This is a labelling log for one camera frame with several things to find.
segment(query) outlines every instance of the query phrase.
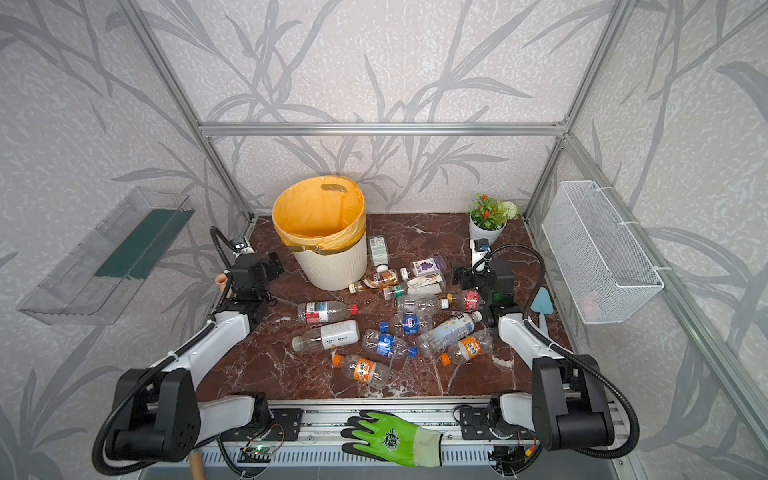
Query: brown marble surface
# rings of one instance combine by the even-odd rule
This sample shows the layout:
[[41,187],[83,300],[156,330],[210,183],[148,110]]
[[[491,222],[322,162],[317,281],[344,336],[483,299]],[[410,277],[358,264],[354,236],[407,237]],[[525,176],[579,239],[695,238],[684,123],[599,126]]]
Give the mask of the brown marble surface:
[[[413,260],[436,253],[447,261],[468,266],[469,232],[466,214],[381,214],[368,216],[368,235],[384,235],[390,252],[390,267],[399,270]],[[261,217],[251,237],[253,248],[260,254],[276,251],[286,272],[271,283],[278,299],[270,307],[264,322],[245,340],[238,343],[208,373],[197,389],[197,398],[208,401],[238,391],[265,392],[270,399],[330,399],[370,396],[447,396],[488,395],[506,389],[529,392],[531,371],[522,359],[496,338],[493,353],[482,355],[462,366],[443,366],[439,359],[418,355],[393,368],[389,384],[382,391],[346,378],[331,366],[332,353],[295,353],[291,339],[301,335],[307,326],[296,321],[296,305],[302,302],[339,300],[356,303],[360,334],[377,328],[379,322],[396,314],[392,303],[381,293],[348,291],[326,292],[305,280],[293,255],[280,242],[271,218]],[[521,220],[509,222],[495,244],[530,245]],[[515,299],[524,305],[538,278],[534,257],[507,249],[498,258],[516,263]],[[450,286],[450,291],[458,287]],[[288,316],[291,320],[280,321]],[[437,323],[451,317],[450,310],[441,312]],[[552,339],[570,348],[558,313],[548,316]],[[389,363],[383,357],[366,353],[360,343],[336,349],[341,355],[355,353],[377,362]]]

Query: potted plant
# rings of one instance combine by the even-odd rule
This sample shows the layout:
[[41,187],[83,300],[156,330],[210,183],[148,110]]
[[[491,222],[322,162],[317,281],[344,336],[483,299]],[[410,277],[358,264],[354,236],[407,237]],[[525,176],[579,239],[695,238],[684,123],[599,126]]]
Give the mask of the potted plant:
[[507,220],[520,216],[520,209],[512,202],[500,202],[488,195],[478,194],[469,211],[469,237],[488,239],[493,244],[502,235]]

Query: yellow trash bag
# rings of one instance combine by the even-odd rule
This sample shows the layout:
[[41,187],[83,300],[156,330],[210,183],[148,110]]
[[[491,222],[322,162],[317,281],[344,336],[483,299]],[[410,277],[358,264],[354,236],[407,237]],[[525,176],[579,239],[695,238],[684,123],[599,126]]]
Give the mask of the yellow trash bag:
[[332,255],[352,248],[366,232],[366,198],[349,178],[310,178],[277,198],[272,223],[292,252]]

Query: white wire basket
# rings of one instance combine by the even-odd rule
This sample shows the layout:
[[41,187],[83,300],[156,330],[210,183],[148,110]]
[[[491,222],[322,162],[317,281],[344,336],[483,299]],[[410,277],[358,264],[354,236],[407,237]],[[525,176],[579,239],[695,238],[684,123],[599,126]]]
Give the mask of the white wire basket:
[[623,322],[664,288],[627,222],[591,180],[561,182],[541,227],[586,324]]

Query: white flower pot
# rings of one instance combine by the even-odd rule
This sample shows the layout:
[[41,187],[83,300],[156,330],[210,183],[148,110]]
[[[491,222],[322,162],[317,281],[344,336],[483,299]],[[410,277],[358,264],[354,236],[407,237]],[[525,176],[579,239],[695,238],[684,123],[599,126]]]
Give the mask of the white flower pot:
[[498,229],[498,230],[483,230],[482,228],[475,225],[475,222],[472,221],[472,218],[469,218],[469,238],[472,240],[477,240],[478,238],[485,238],[488,240],[488,245],[493,245],[493,243],[498,240],[498,238],[502,235],[502,232],[504,231],[504,227]]

